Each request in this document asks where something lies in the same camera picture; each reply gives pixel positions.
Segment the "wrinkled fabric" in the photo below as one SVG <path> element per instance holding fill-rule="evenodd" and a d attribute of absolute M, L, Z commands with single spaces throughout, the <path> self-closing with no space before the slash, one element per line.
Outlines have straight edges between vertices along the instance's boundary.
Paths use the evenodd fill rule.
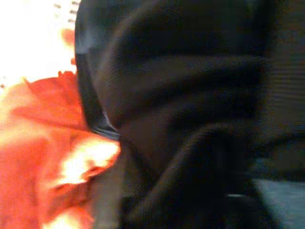
<path fill-rule="evenodd" d="M 0 110 L 0 228 L 91 228 L 91 178 L 120 148 L 89 131 L 76 75 L 16 85 Z"/>

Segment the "red cloth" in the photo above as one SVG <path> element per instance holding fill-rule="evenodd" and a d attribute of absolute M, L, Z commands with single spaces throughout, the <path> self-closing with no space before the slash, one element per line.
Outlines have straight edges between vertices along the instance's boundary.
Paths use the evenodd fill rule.
<path fill-rule="evenodd" d="M 118 142 L 89 131 L 77 77 L 14 86 L 0 99 L 0 228 L 89 229 L 92 176 Z"/>

